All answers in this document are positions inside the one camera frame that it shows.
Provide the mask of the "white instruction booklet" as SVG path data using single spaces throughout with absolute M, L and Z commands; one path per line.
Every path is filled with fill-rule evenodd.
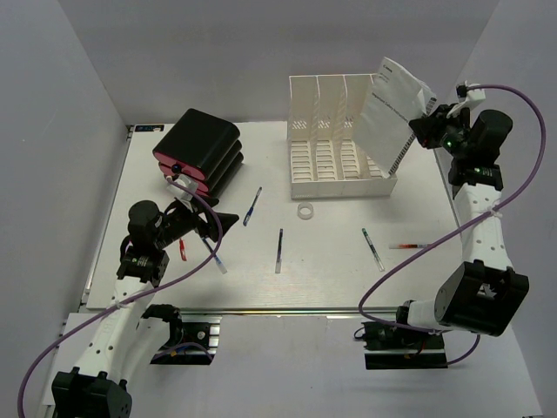
M 409 122 L 429 115 L 436 102 L 436 94 L 425 82 L 391 58 L 382 59 L 352 134 L 382 177 L 396 173 L 415 139 Z

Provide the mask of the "blue clear-cap pen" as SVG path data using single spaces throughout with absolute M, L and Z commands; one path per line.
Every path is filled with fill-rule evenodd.
M 220 257 L 218 256 L 218 251 L 217 251 L 217 245 L 216 244 L 211 244 L 210 240 L 208 238 L 202 237 L 201 238 L 205 248 L 209 251 L 212 259 L 214 260 L 218 270 L 222 273 L 222 274 L 227 274 L 227 268 L 225 266 L 225 264 L 223 263 L 223 261 L 220 259 Z

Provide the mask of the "black pink drawer organizer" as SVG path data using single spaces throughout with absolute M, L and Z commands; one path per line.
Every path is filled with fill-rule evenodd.
M 189 109 L 152 150 L 161 172 L 184 174 L 198 194 L 220 198 L 243 163 L 240 130 L 232 122 Z

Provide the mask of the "dark blue pen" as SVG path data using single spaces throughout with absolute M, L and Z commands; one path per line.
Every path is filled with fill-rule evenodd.
M 275 261 L 276 274 L 279 274 L 281 272 L 283 238 L 284 238 L 284 229 L 280 228 L 278 232 L 278 248 L 277 248 L 276 261 Z

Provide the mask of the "red white marker pen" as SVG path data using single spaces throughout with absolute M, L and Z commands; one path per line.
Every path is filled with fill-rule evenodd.
M 388 248 L 392 250 L 413 250 L 424 249 L 429 247 L 428 243 L 394 243 L 389 244 Z

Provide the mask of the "green pen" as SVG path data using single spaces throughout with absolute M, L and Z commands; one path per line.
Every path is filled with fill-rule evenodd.
M 377 251 L 377 249 L 375 248 L 375 245 L 373 244 L 371 237 L 369 236 L 369 233 L 367 232 L 367 230 L 362 227 L 361 228 L 362 234 L 366 240 L 367 245 L 369 246 L 371 252 L 372 252 L 372 256 L 374 257 L 375 263 L 379 269 L 380 272 L 384 272 L 386 269 L 382 263 L 382 260 L 379 256 L 379 253 Z

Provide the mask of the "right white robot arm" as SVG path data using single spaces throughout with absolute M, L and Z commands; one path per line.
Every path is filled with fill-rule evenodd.
M 486 218 L 460 233 L 462 262 L 432 300 L 409 300 L 399 307 L 393 338 L 413 347 L 425 329 L 466 330 L 499 336 L 507 328 L 529 290 L 527 276 L 516 273 L 507 255 L 499 214 L 503 179 L 496 160 L 513 128 L 507 114 L 470 111 L 452 104 L 410 122 L 419 144 L 442 148 L 452 157 L 447 182 L 459 225 L 485 214 Z

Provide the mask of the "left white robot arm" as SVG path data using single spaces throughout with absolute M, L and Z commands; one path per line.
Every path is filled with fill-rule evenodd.
M 170 261 L 165 249 L 189 232 L 218 243 L 239 217 L 214 212 L 217 203 L 201 197 L 189 205 L 175 200 L 165 211 L 150 200 L 131 207 L 107 313 L 71 371 L 57 372 L 51 383 L 57 416 L 130 415 L 133 374 L 184 337 L 178 308 L 151 302 Z

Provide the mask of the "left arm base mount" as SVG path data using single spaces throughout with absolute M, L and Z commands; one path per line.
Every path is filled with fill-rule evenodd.
M 182 316 L 177 307 L 168 304 L 152 305 L 142 319 L 157 319 L 169 338 L 151 359 L 153 365 L 209 366 L 212 363 L 220 335 L 220 319 L 196 319 Z

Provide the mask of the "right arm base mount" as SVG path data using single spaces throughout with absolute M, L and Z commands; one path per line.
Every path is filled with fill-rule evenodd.
M 440 334 L 424 334 L 377 322 L 363 322 L 353 338 L 364 343 L 367 370 L 448 368 Z

